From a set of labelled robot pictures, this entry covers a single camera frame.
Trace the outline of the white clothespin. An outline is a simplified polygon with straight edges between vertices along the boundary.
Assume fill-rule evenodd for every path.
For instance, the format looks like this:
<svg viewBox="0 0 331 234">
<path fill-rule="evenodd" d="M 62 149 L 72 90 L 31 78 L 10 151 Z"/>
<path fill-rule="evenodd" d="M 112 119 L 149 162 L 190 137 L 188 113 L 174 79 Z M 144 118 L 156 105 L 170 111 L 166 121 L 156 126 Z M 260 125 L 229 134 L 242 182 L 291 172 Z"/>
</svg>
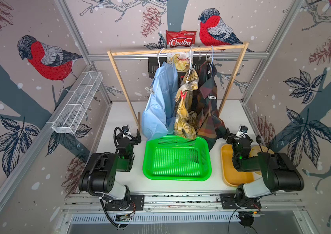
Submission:
<svg viewBox="0 0 331 234">
<path fill-rule="evenodd" d="M 209 98 L 209 99 L 213 99 L 213 100 L 216 100 L 216 99 L 217 99 L 216 96 L 212 96 L 212 95 L 209 95 L 208 98 Z"/>
</svg>

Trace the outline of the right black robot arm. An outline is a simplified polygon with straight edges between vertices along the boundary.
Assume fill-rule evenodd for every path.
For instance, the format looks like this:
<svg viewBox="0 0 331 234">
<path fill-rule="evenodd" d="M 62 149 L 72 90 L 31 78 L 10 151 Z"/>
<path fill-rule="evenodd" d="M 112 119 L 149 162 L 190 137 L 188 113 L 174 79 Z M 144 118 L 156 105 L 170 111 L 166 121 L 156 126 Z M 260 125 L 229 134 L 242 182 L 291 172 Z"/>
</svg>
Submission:
<svg viewBox="0 0 331 234">
<path fill-rule="evenodd" d="M 237 133 L 226 130 L 226 145 L 221 148 L 223 179 L 235 186 L 230 200 L 239 208 L 260 209 L 259 199 L 278 191 L 295 192 L 304 189 L 304 179 L 285 153 L 270 153 L 261 148 L 254 152 L 248 128 L 240 125 Z"/>
</svg>

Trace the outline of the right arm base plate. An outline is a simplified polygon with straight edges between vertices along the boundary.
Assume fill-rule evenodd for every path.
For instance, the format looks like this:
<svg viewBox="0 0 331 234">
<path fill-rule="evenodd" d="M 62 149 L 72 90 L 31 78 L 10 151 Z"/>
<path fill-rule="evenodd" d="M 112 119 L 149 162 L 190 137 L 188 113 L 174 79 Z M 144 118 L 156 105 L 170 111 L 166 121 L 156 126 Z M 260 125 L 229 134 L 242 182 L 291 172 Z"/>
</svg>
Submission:
<svg viewBox="0 0 331 234">
<path fill-rule="evenodd" d="M 224 210 L 234 210 L 234 209 L 250 209 L 250 210 L 260 210 L 262 208 L 258 198 L 251 199 L 243 196 L 242 198 L 237 198 L 236 194 L 220 194 L 217 199 Z"/>
</svg>

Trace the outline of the dark multicolour plaid shirt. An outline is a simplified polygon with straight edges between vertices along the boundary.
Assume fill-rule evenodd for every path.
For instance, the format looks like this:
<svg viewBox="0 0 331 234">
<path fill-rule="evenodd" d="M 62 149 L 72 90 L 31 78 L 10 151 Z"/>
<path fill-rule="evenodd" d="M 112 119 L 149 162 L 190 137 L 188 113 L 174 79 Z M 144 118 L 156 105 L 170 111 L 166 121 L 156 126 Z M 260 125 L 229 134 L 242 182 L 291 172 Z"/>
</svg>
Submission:
<svg viewBox="0 0 331 234">
<path fill-rule="evenodd" d="M 196 134 L 203 138 L 209 150 L 213 148 L 217 139 L 226 134 L 224 121 L 219 117 L 217 108 L 218 88 L 214 80 L 217 73 L 213 65 L 213 76 L 210 75 L 210 64 L 205 61 L 199 70 L 199 83 L 196 94 L 193 95 L 192 110 L 197 114 Z M 209 99 L 208 96 L 216 96 L 217 99 Z"/>
</svg>

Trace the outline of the green plastic mesh basket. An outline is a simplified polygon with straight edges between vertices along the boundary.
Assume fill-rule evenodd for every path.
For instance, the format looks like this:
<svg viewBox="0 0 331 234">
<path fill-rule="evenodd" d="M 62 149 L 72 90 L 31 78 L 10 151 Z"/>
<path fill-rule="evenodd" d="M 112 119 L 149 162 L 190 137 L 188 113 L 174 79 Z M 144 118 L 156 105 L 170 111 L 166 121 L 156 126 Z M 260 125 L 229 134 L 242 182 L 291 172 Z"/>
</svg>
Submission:
<svg viewBox="0 0 331 234">
<path fill-rule="evenodd" d="M 164 136 L 147 141 L 143 173 L 151 180 L 205 181 L 212 173 L 207 142 Z"/>
</svg>

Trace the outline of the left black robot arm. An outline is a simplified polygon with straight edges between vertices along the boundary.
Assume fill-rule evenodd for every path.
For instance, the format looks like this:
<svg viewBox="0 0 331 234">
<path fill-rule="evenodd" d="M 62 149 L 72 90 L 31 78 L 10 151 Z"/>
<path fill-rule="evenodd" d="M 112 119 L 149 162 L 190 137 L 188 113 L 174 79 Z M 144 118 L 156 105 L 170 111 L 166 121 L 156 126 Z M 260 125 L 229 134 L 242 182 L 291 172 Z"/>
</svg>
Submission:
<svg viewBox="0 0 331 234">
<path fill-rule="evenodd" d="M 136 211 L 144 208 L 144 195 L 132 195 L 129 187 L 115 180 L 117 172 L 130 172 L 134 163 L 133 148 L 141 143 L 141 134 L 129 133 L 127 125 L 116 127 L 113 132 L 115 152 L 94 153 L 78 182 L 81 192 L 98 197 L 108 221 L 116 229 L 129 226 Z"/>
</svg>

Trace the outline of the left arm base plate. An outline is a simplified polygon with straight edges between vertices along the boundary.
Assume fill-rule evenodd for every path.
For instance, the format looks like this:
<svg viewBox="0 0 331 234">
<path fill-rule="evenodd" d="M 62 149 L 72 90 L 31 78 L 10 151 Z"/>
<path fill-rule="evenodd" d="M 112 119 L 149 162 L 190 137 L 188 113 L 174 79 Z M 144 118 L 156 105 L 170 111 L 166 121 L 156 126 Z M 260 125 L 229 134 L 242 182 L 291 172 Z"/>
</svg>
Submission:
<svg viewBox="0 0 331 234">
<path fill-rule="evenodd" d="M 130 198 L 124 200 L 113 200 L 106 202 L 104 207 L 107 211 L 142 211 L 144 209 L 145 196 L 144 195 L 130 195 Z"/>
</svg>

